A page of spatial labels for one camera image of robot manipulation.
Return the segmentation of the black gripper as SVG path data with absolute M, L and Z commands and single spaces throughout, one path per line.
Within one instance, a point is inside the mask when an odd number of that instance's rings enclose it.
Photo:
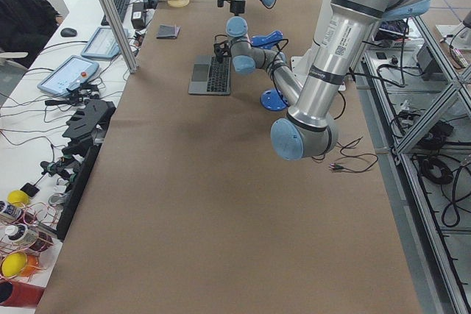
M 231 57 L 230 46 L 228 40 L 213 44 L 213 53 L 218 63 L 223 63 L 224 58 Z
M 245 13 L 245 0 L 217 0 L 216 5 L 218 8 L 223 8 L 225 2 L 229 4 L 230 13 L 234 16 Z

